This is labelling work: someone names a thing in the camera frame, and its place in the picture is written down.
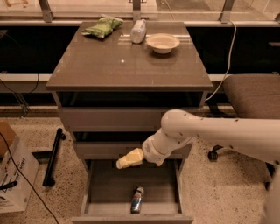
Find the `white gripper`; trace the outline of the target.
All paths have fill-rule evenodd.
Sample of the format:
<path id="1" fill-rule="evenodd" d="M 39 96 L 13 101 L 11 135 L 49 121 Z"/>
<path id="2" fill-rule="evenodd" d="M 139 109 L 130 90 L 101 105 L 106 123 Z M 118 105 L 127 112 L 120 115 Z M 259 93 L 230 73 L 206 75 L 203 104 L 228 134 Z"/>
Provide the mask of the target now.
<path id="1" fill-rule="evenodd" d="M 143 142 L 142 150 L 140 148 L 135 148 L 127 155 L 119 158 L 116 162 L 116 167 L 118 169 L 123 169 L 137 166 L 143 162 L 144 158 L 150 163 L 161 166 L 166 159 L 166 155 L 158 152 L 152 141 L 146 140 Z"/>

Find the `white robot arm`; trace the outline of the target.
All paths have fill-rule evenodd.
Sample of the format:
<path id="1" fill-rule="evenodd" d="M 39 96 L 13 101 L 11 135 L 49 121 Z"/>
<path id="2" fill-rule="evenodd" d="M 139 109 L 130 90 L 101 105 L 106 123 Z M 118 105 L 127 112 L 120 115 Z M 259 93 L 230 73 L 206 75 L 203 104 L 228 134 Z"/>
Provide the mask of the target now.
<path id="1" fill-rule="evenodd" d="M 207 118 L 172 109 L 161 118 L 160 129 L 141 147 L 119 158 L 119 169 L 140 165 L 144 160 L 161 165 L 173 151 L 195 137 L 259 159 L 276 167 L 260 224 L 280 224 L 280 120 Z"/>

